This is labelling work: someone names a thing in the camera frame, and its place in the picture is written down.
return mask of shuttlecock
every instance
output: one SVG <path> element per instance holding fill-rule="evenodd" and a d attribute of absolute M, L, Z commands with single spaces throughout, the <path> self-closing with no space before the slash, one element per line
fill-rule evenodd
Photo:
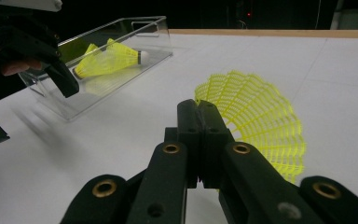
<path fill-rule="evenodd" d="M 257 75 L 232 71 L 211 75 L 195 90 L 196 102 L 217 106 L 236 141 L 259 149 L 274 168 L 295 183 L 304 166 L 301 122 L 277 88 Z"/>
<path fill-rule="evenodd" d="M 74 69 L 79 78 L 109 75 L 129 66 L 147 64 L 150 58 L 146 51 L 137 51 L 113 39 L 108 39 L 106 50 L 90 44 L 85 55 Z"/>

